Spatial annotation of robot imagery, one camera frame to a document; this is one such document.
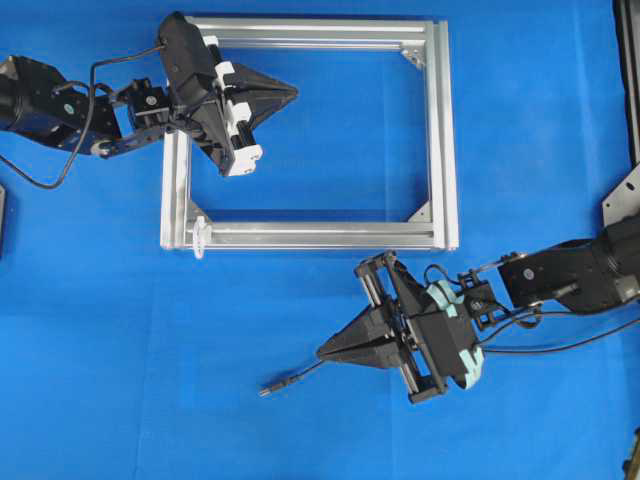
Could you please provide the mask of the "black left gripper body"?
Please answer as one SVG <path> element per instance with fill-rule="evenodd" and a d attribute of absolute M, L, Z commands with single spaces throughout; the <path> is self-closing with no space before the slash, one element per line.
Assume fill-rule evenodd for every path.
<path fill-rule="evenodd" d="M 221 58 L 217 45 L 207 48 L 214 58 L 214 92 L 199 105 L 189 108 L 176 101 L 168 80 L 173 119 L 214 161 L 221 175 L 251 174 L 262 157 L 262 147 L 257 143 L 234 144 L 234 100 L 231 98 L 234 68 L 232 62 Z"/>

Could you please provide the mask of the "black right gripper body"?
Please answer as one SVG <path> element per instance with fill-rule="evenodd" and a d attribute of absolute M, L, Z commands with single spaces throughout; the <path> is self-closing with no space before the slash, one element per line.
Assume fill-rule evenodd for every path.
<path fill-rule="evenodd" d="M 417 404 L 445 394 L 448 382 L 454 380 L 438 374 L 428 347 L 420 342 L 421 336 L 412 319 L 426 306 L 426 301 L 422 299 L 425 289 L 433 282 L 446 280 L 457 295 L 464 296 L 464 304 L 476 332 L 481 327 L 482 317 L 489 316 L 493 310 L 491 300 L 481 296 L 489 290 L 480 284 L 466 287 L 461 280 L 453 281 L 448 277 L 420 283 L 393 252 L 384 252 L 362 261 L 355 268 L 354 274 L 368 298 L 366 307 L 377 307 L 385 303 L 394 307 L 393 330 L 398 342 L 408 350 L 411 362 L 401 368 L 391 369 L 400 372 L 409 401 Z"/>

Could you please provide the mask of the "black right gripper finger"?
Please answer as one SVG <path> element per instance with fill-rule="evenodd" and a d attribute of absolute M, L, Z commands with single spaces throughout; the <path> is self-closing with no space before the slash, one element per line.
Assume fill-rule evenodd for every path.
<path fill-rule="evenodd" d="M 366 307 L 354 320 L 322 344 L 317 354 L 376 353 L 399 354 L 393 330 L 394 307 Z"/>
<path fill-rule="evenodd" d="M 381 339 L 335 351 L 322 347 L 316 355 L 323 361 L 379 369 L 401 368 L 411 362 L 408 350 L 396 339 Z"/>

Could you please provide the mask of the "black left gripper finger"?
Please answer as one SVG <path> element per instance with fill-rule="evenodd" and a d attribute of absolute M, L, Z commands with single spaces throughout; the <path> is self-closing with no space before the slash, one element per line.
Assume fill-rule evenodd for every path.
<path fill-rule="evenodd" d="M 295 92 L 236 92 L 234 144 L 255 145 L 253 131 L 295 99 Z"/>
<path fill-rule="evenodd" d="M 275 92 L 287 97 L 297 97 L 298 89 L 283 81 L 258 72 L 241 63 L 232 63 L 234 68 L 232 85 L 241 90 L 264 90 Z"/>

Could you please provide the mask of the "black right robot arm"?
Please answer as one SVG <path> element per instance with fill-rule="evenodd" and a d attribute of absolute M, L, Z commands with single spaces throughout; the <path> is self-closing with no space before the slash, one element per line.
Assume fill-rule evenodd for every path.
<path fill-rule="evenodd" d="M 484 351 L 478 332 L 555 300 L 569 313 L 592 315 L 639 296 L 639 218 L 606 226 L 594 239 L 566 241 L 534 254 L 513 253 L 495 263 L 513 304 L 500 304 L 474 270 L 457 280 L 419 283 L 388 250 L 355 270 L 368 306 L 316 352 L 321 361 L 397 368 L 411 402 L 444 394 L 447 382 L 473 387 Z"/>

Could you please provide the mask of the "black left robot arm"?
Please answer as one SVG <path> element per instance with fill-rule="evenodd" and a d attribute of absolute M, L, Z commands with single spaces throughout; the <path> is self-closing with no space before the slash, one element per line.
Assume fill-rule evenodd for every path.
<path fill-rule="evenodd" d="M 10 56 L 1 64 L 1 128 L 49 148 L 101 158 L 182 132 L 222 176 L 250 174 L 263 155 L 254 130 L 295 100 L 298 91 L 224 60 L 216 37 L 204 44 L 213 58 L 213 92 L 194 108 L 147 78 L 113 90 L 104 83 L 67 80 L 51 65 Z"/>

